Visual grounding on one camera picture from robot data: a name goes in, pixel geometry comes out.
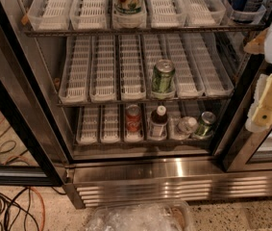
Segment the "green soda can bottom shelf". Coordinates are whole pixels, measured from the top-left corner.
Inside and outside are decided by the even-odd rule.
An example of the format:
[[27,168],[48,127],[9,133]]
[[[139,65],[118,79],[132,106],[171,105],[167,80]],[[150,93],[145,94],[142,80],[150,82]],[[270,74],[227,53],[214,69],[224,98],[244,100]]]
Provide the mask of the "green soda can bottom shelf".
[[206,136],[211,131],[215,121],[216,121],[216,116],[214,113],[212,112],[201,113],[198,119],[198,126],[194,134],[196,136],[201,136],[201,137]]

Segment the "clear plastic bin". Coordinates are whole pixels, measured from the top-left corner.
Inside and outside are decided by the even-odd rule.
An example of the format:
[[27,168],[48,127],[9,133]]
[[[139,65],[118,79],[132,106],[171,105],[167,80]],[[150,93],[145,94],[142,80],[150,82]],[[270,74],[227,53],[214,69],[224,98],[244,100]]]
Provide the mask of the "clear plastic bin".
[[186,202],[129,203],[97,208],[85,231],[196,231]]

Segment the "green soda can shelf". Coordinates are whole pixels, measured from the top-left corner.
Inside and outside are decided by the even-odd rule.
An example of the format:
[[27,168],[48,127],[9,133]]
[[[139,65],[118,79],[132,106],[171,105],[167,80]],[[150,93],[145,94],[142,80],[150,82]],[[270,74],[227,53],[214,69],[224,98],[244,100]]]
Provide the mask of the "green soda can shelf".
[[216,116],[214,113],[212,112],[201,113],[198,119],[198,126],[194,134],[196,136],[201,136],[201,137],[206,136],[211,131],[215,121],[216,121]]
[[174,74],[175,67],[170,60],[157,61],[153,67],[152,91],[156,93],[171,92]]

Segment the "open glass fridge door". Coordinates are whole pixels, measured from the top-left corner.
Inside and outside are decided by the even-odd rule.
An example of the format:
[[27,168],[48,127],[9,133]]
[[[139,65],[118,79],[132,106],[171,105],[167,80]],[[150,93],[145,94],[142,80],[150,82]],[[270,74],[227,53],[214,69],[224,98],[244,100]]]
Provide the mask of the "open glass fridge door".
[[36,160],[32,167],[0,164],[4,185],[67,182],[70,113],[58,105],[65,40],[31,38],[21,19],[33,0],[0,0],[0,112]]

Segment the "stainless steel fridge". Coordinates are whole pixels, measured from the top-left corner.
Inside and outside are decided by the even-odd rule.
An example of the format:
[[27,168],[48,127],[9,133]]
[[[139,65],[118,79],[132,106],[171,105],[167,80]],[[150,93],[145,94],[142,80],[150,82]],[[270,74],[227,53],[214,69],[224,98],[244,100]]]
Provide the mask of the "stainless steel fridge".
[[62,186],[74,206],[272,196],[272,161],[250,161],[265,135],[251,135],[242,127],[255,80],[267,66],[260,57],[245,57],[242,68],[231,99],[203,101],[222,115],[206,144],[74,146],[75,118],[81,108],[63,107],[70,113],[71,148]]

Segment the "green soda can middle shelf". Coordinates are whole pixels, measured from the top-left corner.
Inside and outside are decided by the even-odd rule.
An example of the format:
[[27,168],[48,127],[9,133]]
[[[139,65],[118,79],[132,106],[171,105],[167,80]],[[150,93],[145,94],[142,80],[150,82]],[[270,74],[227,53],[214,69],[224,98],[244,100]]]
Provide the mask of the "green soda can middle shelf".
[[175,67],[170,60],[157,61],[153,67],[152,91],[156,93],[171,92],[174,74]]

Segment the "red coca-cola can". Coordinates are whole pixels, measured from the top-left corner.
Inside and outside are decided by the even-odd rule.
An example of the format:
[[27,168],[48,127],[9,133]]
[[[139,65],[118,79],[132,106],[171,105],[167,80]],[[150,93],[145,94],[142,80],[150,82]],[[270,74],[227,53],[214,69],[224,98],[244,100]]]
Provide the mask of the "red coca-cola can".
[[138,105],[129,105],[125,111],[126,129],[129,132],[137,132],[140,129],[141,109]]

